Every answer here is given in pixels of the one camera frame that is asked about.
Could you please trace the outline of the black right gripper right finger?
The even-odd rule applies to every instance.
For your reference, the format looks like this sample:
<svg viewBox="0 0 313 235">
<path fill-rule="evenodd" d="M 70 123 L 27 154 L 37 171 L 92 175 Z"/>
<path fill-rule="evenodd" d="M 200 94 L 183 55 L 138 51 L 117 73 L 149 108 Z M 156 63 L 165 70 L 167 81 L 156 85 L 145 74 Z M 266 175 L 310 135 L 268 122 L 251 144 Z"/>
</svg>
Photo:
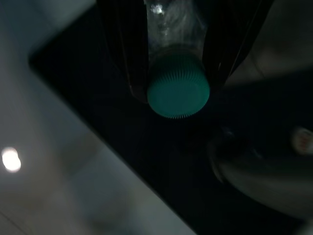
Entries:
<svg viewBox="0 0 313 235">
<path fill-rule="evenodd" d="M 245 59 L 246 38 L 263 0 L 214 0 L 204 43 L 211 88 L 221 88 Z"/>
</svg>

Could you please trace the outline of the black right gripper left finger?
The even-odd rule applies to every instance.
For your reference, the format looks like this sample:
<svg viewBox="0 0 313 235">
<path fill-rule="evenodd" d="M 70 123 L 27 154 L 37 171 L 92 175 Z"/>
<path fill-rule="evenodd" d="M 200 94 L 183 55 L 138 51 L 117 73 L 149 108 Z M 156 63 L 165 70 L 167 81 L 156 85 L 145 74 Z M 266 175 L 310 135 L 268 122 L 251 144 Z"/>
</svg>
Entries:
<svg viewBox="0 0 313 235">
<path fill-rule="evenodd" d="M 144 0 L 96 0 L 110 57 L 135 98 L 146 98 L 149 53 Z"/>
</svg>

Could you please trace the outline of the robot right leg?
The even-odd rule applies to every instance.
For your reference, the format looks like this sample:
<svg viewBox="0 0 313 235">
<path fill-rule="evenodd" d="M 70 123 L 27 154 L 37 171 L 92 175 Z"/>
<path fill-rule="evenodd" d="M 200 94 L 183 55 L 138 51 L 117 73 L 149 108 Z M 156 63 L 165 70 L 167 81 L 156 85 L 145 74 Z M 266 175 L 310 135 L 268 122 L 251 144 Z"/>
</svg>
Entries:
<svg viewBox="0 0 313 235">
<path fill-rule="evenodd" d="M 245 139 L 225 134 L 207 140 L 205 147 L 221 183 L 276 211 L 313 221 L 313 130 L 297 127 L 292 131 L 296 158 L 252 157 Z"/>
</svg>

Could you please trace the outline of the clear bottle with teal cap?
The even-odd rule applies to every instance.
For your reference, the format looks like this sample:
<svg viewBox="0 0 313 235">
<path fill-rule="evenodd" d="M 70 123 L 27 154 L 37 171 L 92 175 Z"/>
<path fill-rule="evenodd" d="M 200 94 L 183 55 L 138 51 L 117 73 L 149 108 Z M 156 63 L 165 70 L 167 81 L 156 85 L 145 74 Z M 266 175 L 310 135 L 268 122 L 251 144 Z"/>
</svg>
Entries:
<svg viewBox="0 0 313 235">
<path fill-rule="evenodd" d="M 194 0 L 144 0 L 149 70 L 147 100 L 166 118 L 186 118 L 207 103 L 210 86 L 202 64 L 207 24 Z"/>
</svg>

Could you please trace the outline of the large black floor mat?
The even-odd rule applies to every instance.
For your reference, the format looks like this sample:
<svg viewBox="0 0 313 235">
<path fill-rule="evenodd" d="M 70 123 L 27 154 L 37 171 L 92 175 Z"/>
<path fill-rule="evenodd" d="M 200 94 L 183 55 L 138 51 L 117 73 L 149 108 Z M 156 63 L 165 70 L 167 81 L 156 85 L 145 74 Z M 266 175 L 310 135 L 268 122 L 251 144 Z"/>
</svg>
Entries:
<svg viewBox="0 0 313 235">
<path fill-rule="evenodd" d="M 292 235 L 311 220 L 221 183 L 207 140 L 245 139 L 252 157 L 296 158 L 313 130 L 313 0 L 263 0 L 245 59 L 197 113 L 165 118 L 135 98 L 113 63 L 97 3 L 29 58 L 31 68 L 198 235 Z"/>
</svg>

